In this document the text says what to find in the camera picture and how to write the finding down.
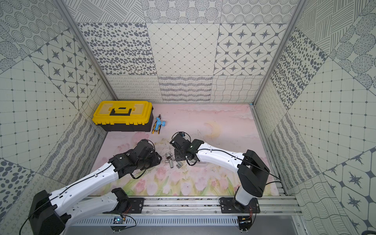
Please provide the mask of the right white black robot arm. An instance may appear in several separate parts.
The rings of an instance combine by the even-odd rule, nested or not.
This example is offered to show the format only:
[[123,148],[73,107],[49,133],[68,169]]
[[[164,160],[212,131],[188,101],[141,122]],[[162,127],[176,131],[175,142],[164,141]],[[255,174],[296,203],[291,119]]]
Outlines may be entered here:
[[270,169],[256,152],[227,151],[202,140],[186,139],[187,136],[185,132],[177,132],[171,138],[170,144],[174,148],[176,161],[186,161],[190,166],[212,163],[237,173],[240,187],[234,200],[243,206],[248,205],[254,197],[263,196]]

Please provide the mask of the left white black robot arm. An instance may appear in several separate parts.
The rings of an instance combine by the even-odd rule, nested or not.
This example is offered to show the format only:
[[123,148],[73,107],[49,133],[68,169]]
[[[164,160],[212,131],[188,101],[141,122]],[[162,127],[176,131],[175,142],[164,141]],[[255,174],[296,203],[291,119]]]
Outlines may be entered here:
[[142,200],[137,200],[133,206],[122,188],[115,188],[97,199],[85,200],[85,197],[136,170],[146,172],[159,165],[161,160],[153,142],[143,139],[133,149],[113,156],[99,169],[76,182],[51,193],[46,190],[36,193],[26,220],[32,233],[59,235],[68,226],[99,213],[124,215],[131,209],[141,209]]

